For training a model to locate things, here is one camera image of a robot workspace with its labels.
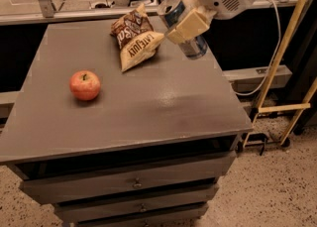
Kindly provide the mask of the Red Bull can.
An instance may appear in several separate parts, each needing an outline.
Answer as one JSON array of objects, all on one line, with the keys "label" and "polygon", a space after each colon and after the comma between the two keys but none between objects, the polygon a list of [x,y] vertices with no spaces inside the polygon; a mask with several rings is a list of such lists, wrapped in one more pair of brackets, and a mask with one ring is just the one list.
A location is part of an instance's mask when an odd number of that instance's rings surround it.
[{"label": "Red Bull can", "polygon": [[[163,0],[158,5],[158,15],[168,30],[173,30],[188,13],[182,0]],[[207,51],[207,43],[202,36],[180,43],[179,47],[191,59],[202,57]]]}]

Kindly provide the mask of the brown chip bag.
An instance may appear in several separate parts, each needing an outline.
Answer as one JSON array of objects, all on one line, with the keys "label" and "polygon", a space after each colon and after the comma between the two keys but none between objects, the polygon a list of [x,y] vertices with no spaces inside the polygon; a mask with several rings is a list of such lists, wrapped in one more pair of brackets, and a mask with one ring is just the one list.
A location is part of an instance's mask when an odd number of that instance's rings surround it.
[{"label": "brown chip bag", "polygon": [[117,39],[119,48],[122,49],[132,38],[154,28],[142,3],[133,11],[122,16],[111,25],[110,34]]}]

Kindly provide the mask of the yellow Late July chip bag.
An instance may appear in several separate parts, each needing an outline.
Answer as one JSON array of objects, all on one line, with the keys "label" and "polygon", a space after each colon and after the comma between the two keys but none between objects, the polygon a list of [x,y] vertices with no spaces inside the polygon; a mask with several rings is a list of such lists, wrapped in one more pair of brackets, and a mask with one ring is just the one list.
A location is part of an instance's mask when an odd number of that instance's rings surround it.
[{"label": "yellow Late July chip bag", "polygon": [[125,72],[152,57],[163,40],[164,34],[154,31],[147,31],[133,37],[121,48],[121,71]]}]

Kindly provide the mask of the red apple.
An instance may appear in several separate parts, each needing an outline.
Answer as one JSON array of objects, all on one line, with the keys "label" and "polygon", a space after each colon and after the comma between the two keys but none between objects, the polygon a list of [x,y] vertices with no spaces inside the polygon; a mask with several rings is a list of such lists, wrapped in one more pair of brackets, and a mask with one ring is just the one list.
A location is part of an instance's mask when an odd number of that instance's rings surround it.
[{"label": "red apple", "polygon": [[69,81],[69,88],[74,97],[89,101],[97,97],[101,82],[98,76],[90,70],[76,72]]}]

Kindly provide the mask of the grey drawer cabinet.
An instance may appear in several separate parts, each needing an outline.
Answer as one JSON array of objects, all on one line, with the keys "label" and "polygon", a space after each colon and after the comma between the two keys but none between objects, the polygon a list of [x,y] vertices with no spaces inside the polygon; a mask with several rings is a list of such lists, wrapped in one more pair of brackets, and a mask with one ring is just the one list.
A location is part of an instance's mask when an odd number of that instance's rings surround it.
[{"label": "grey drawer cabinet", "polygon": [[[90,70],[101,82],[89,101],[70,78]],[[0,164],[21,181],[117,170],[234,151],[250,119],[212,55],[187,58],[163,43],[122,72],[109,21],[47,28],[0,138]],[[219,177],[51,204],[57,207],[216,183]]]}]

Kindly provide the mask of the bottom grey drawer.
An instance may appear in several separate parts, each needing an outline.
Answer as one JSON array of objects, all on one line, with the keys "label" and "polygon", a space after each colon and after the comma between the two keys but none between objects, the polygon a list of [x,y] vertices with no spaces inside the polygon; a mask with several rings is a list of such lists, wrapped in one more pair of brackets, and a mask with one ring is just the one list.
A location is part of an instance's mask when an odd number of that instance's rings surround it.
[{"label": "bottom grey drawer", "polygon": [[199,202],[146,213],[78,222],[76,227],[154,227],[165,222],[198,218],[204,215],[207,209],[208,205],[205,202]]}]

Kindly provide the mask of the grey drawer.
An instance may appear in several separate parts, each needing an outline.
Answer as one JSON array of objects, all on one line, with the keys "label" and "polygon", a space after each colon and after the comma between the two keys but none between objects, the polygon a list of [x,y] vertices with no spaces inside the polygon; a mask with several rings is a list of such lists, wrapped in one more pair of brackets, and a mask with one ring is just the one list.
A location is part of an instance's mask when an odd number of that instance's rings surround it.
[{"label": "grey drawer", "polygon": [[198,218],[204,215],[207,209],[208,205],[205,202],[199,202],[146,213],[78,222],[76,227],[154,227],[165,222]]},{"label": "grey drawer", "polygon": [[205,202],[212,199],[219,189],[214,183],[191,185],[179,189],[167,189],[140,196],[127,196],[85,203],[69,207],[57,207],[55,214],[65,222],[83,222],[131,213],[146,213],[156,209]]},{"label": "grey drawer", "polygon": [[70,174],[21,183],[20,189],[40,204],[54,204],[224,175],[234,151],[151,162],[117,170]]}]

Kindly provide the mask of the middle grey drawer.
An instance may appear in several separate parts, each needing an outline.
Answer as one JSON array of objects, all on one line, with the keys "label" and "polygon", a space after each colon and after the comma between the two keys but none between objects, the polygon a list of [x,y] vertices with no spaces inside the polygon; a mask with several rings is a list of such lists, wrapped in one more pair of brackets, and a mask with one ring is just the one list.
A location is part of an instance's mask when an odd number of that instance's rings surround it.
[{"label": "middle grey drawer", "polygon": [[127,196],[85,203],[69,207],[57,207],[55,214],[65,222],[83,222],[131,213],[146,213],[156,209],[205,202],[212,199],[219,189],[214,183],[191,185],[179,189],[167,189],[140,196]]}]

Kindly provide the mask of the top grey drawer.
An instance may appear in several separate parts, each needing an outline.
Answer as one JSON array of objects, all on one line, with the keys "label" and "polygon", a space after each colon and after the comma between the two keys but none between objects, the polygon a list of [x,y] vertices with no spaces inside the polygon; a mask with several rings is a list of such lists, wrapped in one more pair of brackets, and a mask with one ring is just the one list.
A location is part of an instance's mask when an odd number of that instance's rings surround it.
[{"label": "top grey drawer", "polygon": [[234,151],[151,162],[117,170],[70,174],[21,183],[20,189],[40,204],[54,204],[224,175]]}]

